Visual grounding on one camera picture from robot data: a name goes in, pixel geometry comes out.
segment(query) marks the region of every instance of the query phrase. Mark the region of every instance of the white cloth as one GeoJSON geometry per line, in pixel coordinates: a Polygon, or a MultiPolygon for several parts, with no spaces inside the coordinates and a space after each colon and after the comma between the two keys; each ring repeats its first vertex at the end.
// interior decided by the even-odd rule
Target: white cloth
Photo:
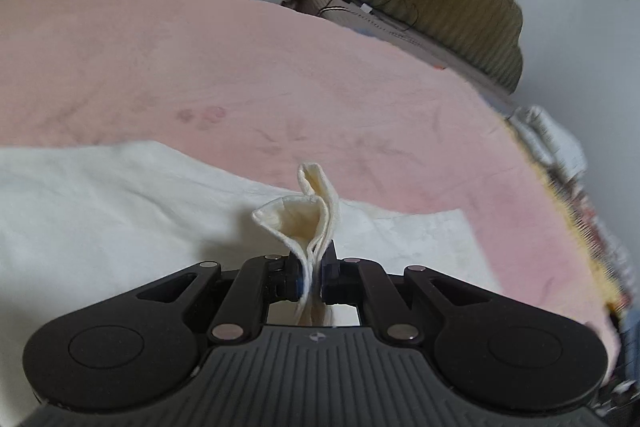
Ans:
{"type": "Polygon", "coordinates": [[[555,168],[564,183],[580,182],[587,158],[578,139],[542,107],[519,107],[510,122],[537,161],[555,168]]]}
{"type": "MultiPolygon", "coordinates": [[[[0,425],[16,425],[36,406],[20,359],[38,327],[199,261],[236,269],[250,257],[287,253],[290,242],[252,219],[262,207],[258,220],[278,230],[285,219],[280,210],[292,201],[287,197],[315,204],[316,217],[318,205],[326,206],[326,219],[306,237],[325,245],[333,235],[338,257],[372,259],[390,273],[425,264],[500,291],[459,210],[406,216],[338,203],[330,184],[314,185],[319,169],[306,165],[301,173],[302,196],[156,142],[0,149],[0,425]],[[332,205],[339,222],[329,215],[332,205]]],[[[305,256],[315,254],[306,247],[305,256]]],[[[311,265],[317,261],[311,258],[311,265]]]]}

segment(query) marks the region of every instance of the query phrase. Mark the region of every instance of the white sheet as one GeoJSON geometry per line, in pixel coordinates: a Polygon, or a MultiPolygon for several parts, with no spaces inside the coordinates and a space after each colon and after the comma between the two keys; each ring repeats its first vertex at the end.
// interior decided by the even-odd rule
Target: white sheet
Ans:
{"type": "MultiPolygon", "coordinates": [[[[0,425],[36,406],[20,359],[38,327],[199,261],[235,269],[286,253],[251,213],[288,194],[156,142],[0,149],[0,425]]],[[[425,264],[500,291],[459,210],[407,216],[341,201],[340,216],[338,257],[390,273],[425,264]]]]}

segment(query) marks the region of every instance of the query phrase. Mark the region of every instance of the folded cloth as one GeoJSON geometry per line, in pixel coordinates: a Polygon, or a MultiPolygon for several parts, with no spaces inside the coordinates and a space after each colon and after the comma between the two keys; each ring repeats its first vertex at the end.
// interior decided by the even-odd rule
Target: folded cloth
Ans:
{"type": "Polygon", "coordinates": [[[533,159],[546,171],[546,185],[564,206],[590,256],[590,269],[607,306],[619,320],[636,295],[630,254],[599,218],[585,190],[587,160],[582,145],[542,107],[519,107],[508,119],[533,159]]]}
{"type": "Polygon", "coordinates": [[[300,166],[298,183],[302,196],[284,196],[271,201],[256,210],[252,217],[281,240],[302,264],[304,283],[295,322],[321,326],[324,306],[319,299],[319,265],[340,219],[338,194],[321,166],[315,163],[300,166]]]}
{"type": "Polygon", "coordinates": [[[554,167],[564,183],[580,181],[587,170],[582,145],[544,108],[519,107],[510,121],[540,163],[554,167]]]}
{"type": "MultiPolygon", "coordinates": [[[[303,320],[313,316],[310,276],[331,239],[338,257],[372,259],[389,273],[424,264],[500,292],[460,210],[406,215],[340,201],[314,164],[302,165],[299,182],[303,194],[156,142],[0,149],[0,425],[37,405],[20,358],[38,327],[199,261],[236,269],[293,251],[307,272],[303,320]]],[[[291,307],[274,309],[270,321],[298,319],[291,307]]],[[[352,320],[338,309],[324,323],[352,320]]]]}

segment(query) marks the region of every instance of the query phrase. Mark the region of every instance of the pink blanket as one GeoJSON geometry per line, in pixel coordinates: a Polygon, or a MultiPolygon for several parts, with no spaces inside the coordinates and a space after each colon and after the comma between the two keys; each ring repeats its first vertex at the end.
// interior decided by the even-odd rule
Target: pink blanket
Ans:
{"type": "Polygon", "coordinates": [[[574,236],[453,71],[255,0],[0,0],[0,144],[137,139],[281,187],[312,160],[343,198],[461,208],[507,296],[591,323],[615,357],[574,236]]]}

